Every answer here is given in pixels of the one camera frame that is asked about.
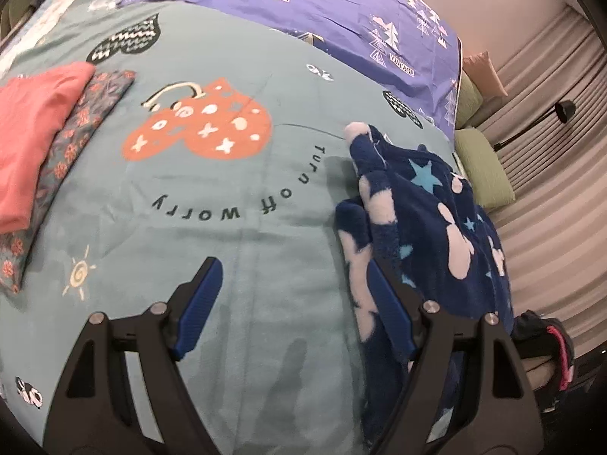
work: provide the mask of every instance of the pillow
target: pillow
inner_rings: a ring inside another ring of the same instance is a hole
[[[474,201],[486,211],[514,202],[512,185],[485,135],[477,129],[456,130],[454,140]]]
[[[470,80],[465,71],[461,73],[459,84],[459,101],[457,104],[457,117],[455,128],[459,130],[477,112],[483,104],[483,96]]]
[[[489,51],[465,57],[463,68],[485,99],[508,95],[493,67]]]

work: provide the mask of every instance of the floral fabric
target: floral fabric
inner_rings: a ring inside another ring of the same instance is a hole
[[[134,79],[133,71],[104,72],[86,86],[42,164],[29,228],[0,235],[0,287],[20,291],[27,255],[63,179]]]

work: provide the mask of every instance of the folded clothing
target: folded clothing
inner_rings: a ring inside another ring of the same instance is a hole
[[[0,286],[19,292],[25,262],[36,233],[74,162],[103,119],[133,83],[135,72],[95,75],[86,86],[64,128],[53,140],[41,167],[27,229],[0,235]]]
[[[94,72],[77,62],[0,89],[0,234],[29,226],[40,165]]]
[[[371,254],[390,262],[401,281],[454,315],[479,319],[495,312],[508,333],[514,316],[505,258],[497,232],[473,201],[470,184],[438,156],[388,143],[375,128],[352,123],[345,130],[359,177],[360,197],[341,202],[336,226],[348,264],[366,367],[365,439],[381,433],[407,380],[409,357],[400,342],[410,330],[398,314],[377,306],[366,268]],[[453,407],[462,358],[454,355],[442,398]]]
[[[565,327],[556,318],[542,318],[528,309],[514,321],[512,340],[522,359],[545,355],[557,361],[550,381],[535,390],[535,400],[541,410],[555,407],[574,376],[576,355]]]

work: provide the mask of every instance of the orange heart print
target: orange heart print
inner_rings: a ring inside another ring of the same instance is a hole
[[[149,106],[163,92],[185,85],[194,90],[193,97],[155,112],[127,137],[122,146],[127,160],[148,159],[182,140],[192,153],[209,159],[244,159],[261,152],[272,135],[271,118],[224,78],[202,89],[189,82],[168,85],[143,104]]]

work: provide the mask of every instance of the metal bolt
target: metal bolt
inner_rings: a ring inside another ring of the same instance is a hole
[[[424,308],[424,310],[426,310],[427,313],[438,313],[441,310],[441,305],[438,304],[436,301],[425,301],[424,304],[422,304],[422,308]]]
[[[150,311],[152,312],[152,315],[163,315],[165,314],[167,308],[168,306],[166,306],[166,303],[159,301],[158,303],[154,303],[152,306],[150,306]]]
[[[495,313],[487,313],[485,315],[485,322],[490,325],[497,325],[500,322],[500,319],[497,317]]]
[[[93,313],[89,317],[89,323],[91,325],[99,325],[103,320],[105,320],[105,315],[103,313]]]

